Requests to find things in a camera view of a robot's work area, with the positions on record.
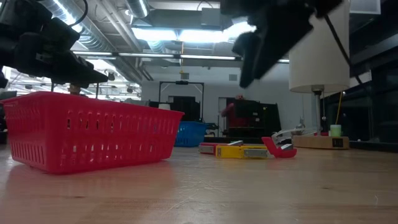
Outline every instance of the wooden table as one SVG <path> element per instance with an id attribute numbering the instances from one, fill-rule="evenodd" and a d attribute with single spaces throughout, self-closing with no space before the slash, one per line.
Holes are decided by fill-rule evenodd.
<path id="1" fill-rule="evenodd" d="M 0 223 L 398 223 L 398 154 L 299 149 L 48 175 L 0 151 Z"/>

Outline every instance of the yellow box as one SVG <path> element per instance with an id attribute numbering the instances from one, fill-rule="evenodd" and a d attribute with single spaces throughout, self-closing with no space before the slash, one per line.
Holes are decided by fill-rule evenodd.
<path id="1" fill-rule="evenodd" d="M 265 146 L 217 146 L 216 157 L 222 159 L 266 159 Z"/>

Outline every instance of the red shirt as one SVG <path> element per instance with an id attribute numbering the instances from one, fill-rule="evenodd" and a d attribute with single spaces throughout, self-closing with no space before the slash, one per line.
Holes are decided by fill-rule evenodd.
<path id="1" fill-rule="evenodd" d="M 234 103 L 230 103 L 222 112 L 222 117 L 227 117 L 230 128 L 248 127 L 250 118 L 237 118 L 234 111 Z"/>

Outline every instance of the red plastic basket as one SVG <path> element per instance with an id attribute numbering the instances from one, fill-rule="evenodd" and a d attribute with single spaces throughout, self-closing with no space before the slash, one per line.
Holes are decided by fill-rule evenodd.
<path id="1" fill-rule="evenodd" d="M 167 159 L 183 115 L 50 92 L 2 103 L 12 158 L 55 174 Z"/>

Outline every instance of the blue basket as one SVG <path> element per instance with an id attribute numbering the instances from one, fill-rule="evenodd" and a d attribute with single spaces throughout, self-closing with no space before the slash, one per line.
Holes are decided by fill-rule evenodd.
<path id="1" fill-rule="evenodd" d="M 196 147 L 205 140 L 206 124 L 181 121 L 178 128 L 177 138 L 174 146 L 179 147 Z"/>

